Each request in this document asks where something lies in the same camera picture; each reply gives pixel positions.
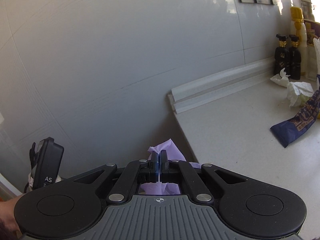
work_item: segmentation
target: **white tiled wall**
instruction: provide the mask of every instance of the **white tiled wall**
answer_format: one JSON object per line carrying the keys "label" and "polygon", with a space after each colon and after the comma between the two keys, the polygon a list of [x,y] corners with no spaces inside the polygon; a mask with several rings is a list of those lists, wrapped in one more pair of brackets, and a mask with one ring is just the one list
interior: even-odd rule
{"label": "white tiled wall", "polygon": [[63,177],[169,138],[186,154],[166,93],[272,56],[287,17],[238,0],[0,0],[0,172],[21,190],[47,136]]}

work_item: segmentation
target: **white countertop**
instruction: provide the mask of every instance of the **white countertop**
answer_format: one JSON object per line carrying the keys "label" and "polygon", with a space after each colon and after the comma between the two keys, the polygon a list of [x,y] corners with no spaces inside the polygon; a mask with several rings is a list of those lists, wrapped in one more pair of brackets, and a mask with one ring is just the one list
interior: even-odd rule
{"label": "white countertop", "polygon": [[283,148],[270,127],[300,109],[289,109],[286,95],[286,88],[267,80],[176,118],[199,163],[213,163],[298,194],[307,206],[300,236],[311,240],[320,236],[320,120]]}

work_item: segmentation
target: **yellow bottle cap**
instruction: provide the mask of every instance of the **yellow bottle cap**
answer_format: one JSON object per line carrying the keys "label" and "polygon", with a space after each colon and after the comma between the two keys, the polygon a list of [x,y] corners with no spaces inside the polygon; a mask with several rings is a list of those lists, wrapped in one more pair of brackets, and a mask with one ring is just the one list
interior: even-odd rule
{"label": "yellow bottle cap", "polygon": [[292,19],[303,19],[302,9],[299,7],[290,7]]}

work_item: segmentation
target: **purple fabric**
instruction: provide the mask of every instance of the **purple fabric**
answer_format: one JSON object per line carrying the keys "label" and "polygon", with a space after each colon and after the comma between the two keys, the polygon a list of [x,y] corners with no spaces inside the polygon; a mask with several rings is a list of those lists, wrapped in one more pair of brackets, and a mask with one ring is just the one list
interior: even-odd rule
{"label": "purple fabric", "polygon": [[[156,153],[160,153],[160,151],[166,150],[168,160],[181,160],[185,161],[185,157],[179,151],[174,142],[169,139],[164,143],[161,143],[155,147],[150,147],[148,152],[152,153],[153,151]],[[191,163],[194,168],[201,168],[201,164],[199,163]],[[146,192],[146,195],[179,195],[180,190],[178,184],[175,183],[145,183],[140,186]]]}

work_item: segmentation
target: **dark blue pouch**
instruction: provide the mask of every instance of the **dark blue pouch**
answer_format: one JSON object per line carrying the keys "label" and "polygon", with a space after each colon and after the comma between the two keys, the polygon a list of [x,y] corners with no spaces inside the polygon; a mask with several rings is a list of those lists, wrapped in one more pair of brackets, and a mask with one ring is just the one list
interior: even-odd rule
{"label": "dark blue pouch", "polygon": [[320,107],[320,88],[305,103],[295,117],[270,128],[284,148],[304,134],[316,121]]}

